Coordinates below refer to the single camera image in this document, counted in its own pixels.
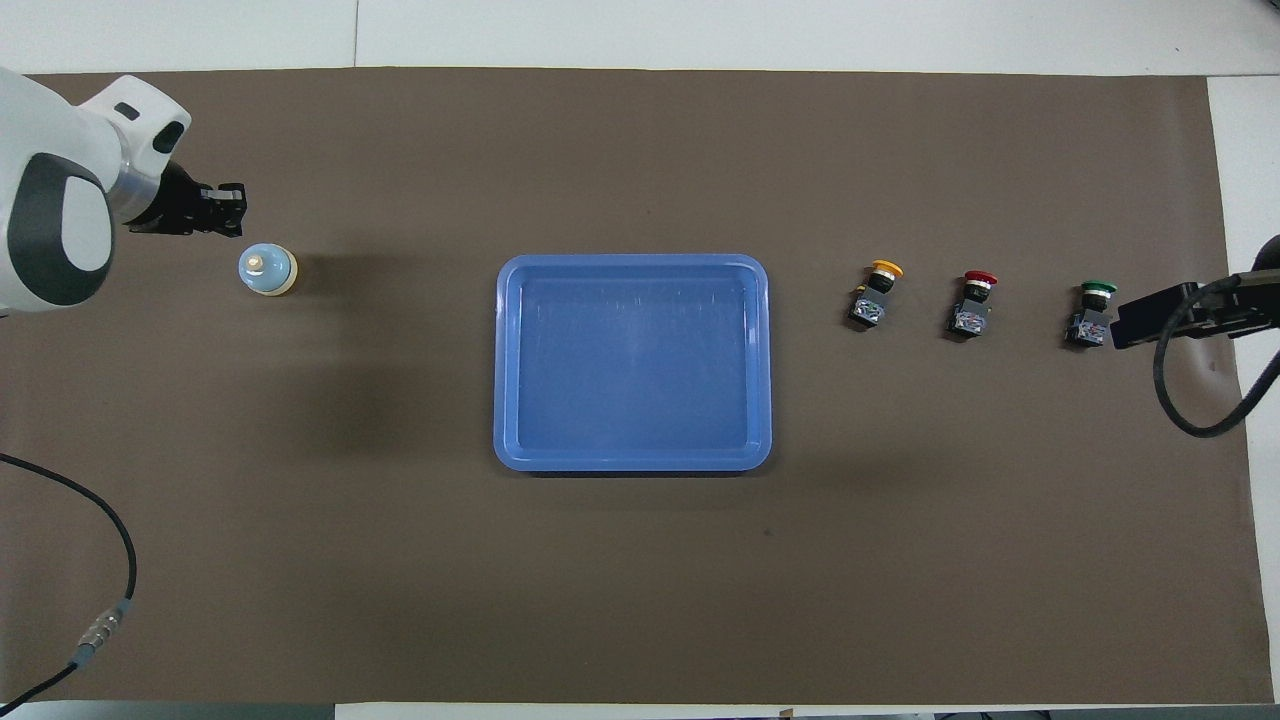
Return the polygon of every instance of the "black cable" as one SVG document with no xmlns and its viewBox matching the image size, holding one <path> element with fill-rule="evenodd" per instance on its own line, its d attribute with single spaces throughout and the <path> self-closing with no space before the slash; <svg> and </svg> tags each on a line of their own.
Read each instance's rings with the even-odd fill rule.
<svg viewBox="0 0 1280 720">
<path fill-rule="evenodd" d="M 1244 420 L 1245 415 L 1248 415 L 1258 405 L 1262 396 L 1267 393 L 1267 389 L 1271 388 L 1271 383 L 1280 377 L 1280 351 L 1277 351 L 1275 356 L 1271 357 L 1271 361 L 1267 363 L 1262 374 L 1258 375 L 1253 387 L 1249 388 L 1249 392 L 1247 392 L 1240 400 L 1240 404 L 1231 409 L 1231 411 L 1226 414 L 1226 418 L 1206 427 L 1192 424 L 1183 416 L 1181 413 L 1178 411 L 1176 407 L 1174 407 L 1174 401 L 1169 397 L 1169 388 L 1165 386 L 1165 354 L 1169 351 L 1169 341 L 1174 338 L 1174 332 L 1178 331 L 1178 325 L 1181 323 L 1183 316 L 1192 309 L 1193 305 L 1204 297 L 1216 292 L 1231 291 L 1239 286 L 1240 275 L 1238 274 L 1201 286 L 1194 292 L 1184 297 L 1181 304 L 1178 305 L 1178 309 L 1169 315 L 1169 319 L 1165 320 L 1165 325 L 1160 329 L 1160 338 L 1156 341 L 1156 356 L 1152 360 L 1152 378 L 1156 382 L 1156 398 L 1160 400 L 1160 406 L 1164 407 L 1165 415 L 1169 415 L 1169 419 L 1172 420 L 1180 430 L 1193 437 L 1217 437 L 1226 433 L 1235 425 L 1239 425 Z"/>
<path fill-rule="evenodd" d="M 35 473 L 37 475 L 42 475 L 45 478 L 49 478 L 50 480 L 54 480 L 55 483 L 58 483 L 58 484 L 60 484 L 63 487 L 70 488 L 72 491 L 74 491 L 78 495 L 83 496 L 84 498 L 87 498 L 93 505 L 97 505 L 99 509 L 101 509 L 102 512 L 105 512 L 106 516 L 110 518 L 111 524 L 115 525 L 115 530 L 118 533 L 120 533 L 120 541 L 124 542 L 124 553 L 128 557 L 128 562 L 129 562 L 129 579 L 128 579 L 128 582 L 124 585 L 124 601 L 123 601 L 122 605 L 127 605 L 128 601 L 133 600 L 133 588 L 138 583 L 138 556 L 133 551 L 133 539 L 129 537 L 129 530 L 124 528 L 124 523 L 120 520 L 120 516 L 115 512 L 115 510 L 110 505 L 108 505 L 108 502 L 105 500 L 102 500 L 101 497 L 99 497 L 97 493 L 95 493 L 93 491 L 91 491 L 87 487 L 77 483 L 76 480 L 73 480 L 73 479 L 70 479 L 70 478 L 68 478 L 65 475 L 61 475 L 59 473 L 55 473 L 55 471 L 52 471 L 52 470 L 50 470 L 47 468 L 41 468 L 40 465 L 36 465 L 35 462 L 28 462 L 28 461 L 26 461 L 26 460 L 23 460 L 20 457 L 14 457 L 12 455 L 5 455 L 3 452 L 0 452 L 0 462 L 5 462 L 5 464 L 9 464 L 9 465 L 13 465 L 14 468 L 19 468 L 19 469 L 27 470 L 29 473 Z M 4 717 L 5 715 L 9 715 L 14 710 L 17 710 L 20 705 L 23 705 L 24 702 L 29 701 L 31 698 L 36 697 L 37 694 L 47 691 L 49 688 L 56 685 L 60 682 L 63 682 L 68 675 L 70 675 L 72 673 L 74 673 L 76 669 L 79 667 L 84 661 L 87 661 L 87 660 L 77 661 L 76 659 L 73 659 L 70 662 L 67 664 L 65 667 L 63 667 L 61 670 L 59 670 L 56 674 L 54 674 L 47 680 L 45 680 L 45 682 L 42 682 L 42 683 L 32 687 L 27 692 L 19 694 L 17 698 L 13 700 L 13 702 L 5 703 L 3 707 L 0 707 L 0 717 Z"/>
</svg>

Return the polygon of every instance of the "cable connector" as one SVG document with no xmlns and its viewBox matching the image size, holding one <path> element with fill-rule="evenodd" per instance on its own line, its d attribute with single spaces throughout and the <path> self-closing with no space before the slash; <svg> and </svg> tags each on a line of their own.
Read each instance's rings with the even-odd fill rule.
<svg viewBox="0 0 1280 720">
<path fill-rule="evenodd" d="M 102 647 L 113 634 L 120 630 L 120 623 L 124 620 L 124 614 L 129 610 L 131 601 L 124 598 L 115 603 L 115 607 L 106 610 L 93 620 L 93 624 L 84 630 L 81 635 L 79 644 L 76 647 L 76 655 L 72 656 L 72 664 L 77 667 L 83 667 L 97 648 Z"/>
</svg>

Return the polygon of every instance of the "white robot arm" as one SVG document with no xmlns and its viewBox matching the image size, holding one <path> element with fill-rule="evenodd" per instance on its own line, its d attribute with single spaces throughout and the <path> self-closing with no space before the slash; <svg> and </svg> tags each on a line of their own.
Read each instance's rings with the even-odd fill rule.
<svg viewBox="0 0 1280 720">
<path fill-rule="evenodd" d="M 124 76 L 79 106 L 0 68 L 0 315 L 79 305 L 106 278 L 114 224 L 241 234 L 244 186 L 170 160 L 191 115 Z"/>
</svg>

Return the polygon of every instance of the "white tile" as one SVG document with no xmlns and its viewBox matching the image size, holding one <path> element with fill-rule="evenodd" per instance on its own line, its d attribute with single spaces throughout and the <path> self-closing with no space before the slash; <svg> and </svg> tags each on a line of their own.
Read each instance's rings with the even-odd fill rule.
<svg viewBox="0 0 1280 720">
<path fill-rule="evenodd" d="M 352 64 L 356 0 L 0 0 L 0 65 L 20 73 Z"/>
<path fill-rule="evenodd" d="M 1280 201 L 1276 200 L 1276 187 L 1280 187 L 1280 133 L 1276 132 L 1280 77 L 1210 78 L 1208 99 L 1222 184 L 1228 264 L 1231 272 L 1248 270 L 1262 243 L 1280 234 Z M 1183 279 L 1207 282 L 1213 278 L 1174 278 Z M 1253 384 L 1276 350 L 1280 350 L 1280 333 L 1274 331 L 1235 341 L 1242 392 Z M 1262 597 L 1271 635 L 1271 675 L 1272 684 L 1280 688 L 1280 387 L 1272 388 L 1253 410 L 1245 430 Z"/>
<path fill-rule="evenodd" d="M 357 65 L 1280 72 L 1262 0 L 361 0 Z"/>
</svg>

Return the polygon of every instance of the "blue plastic tray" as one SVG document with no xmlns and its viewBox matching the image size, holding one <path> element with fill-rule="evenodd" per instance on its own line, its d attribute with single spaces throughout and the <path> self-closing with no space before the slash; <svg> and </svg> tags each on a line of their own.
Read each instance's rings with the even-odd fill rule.
<svg viewBox="0 0 1280 720">
<path fill-rule="evenodd" d="M 493 446 L 543 473 L 740 471 L 773 445 L 746 255 L 521 255 L 498 275 Z"/>
</svg>

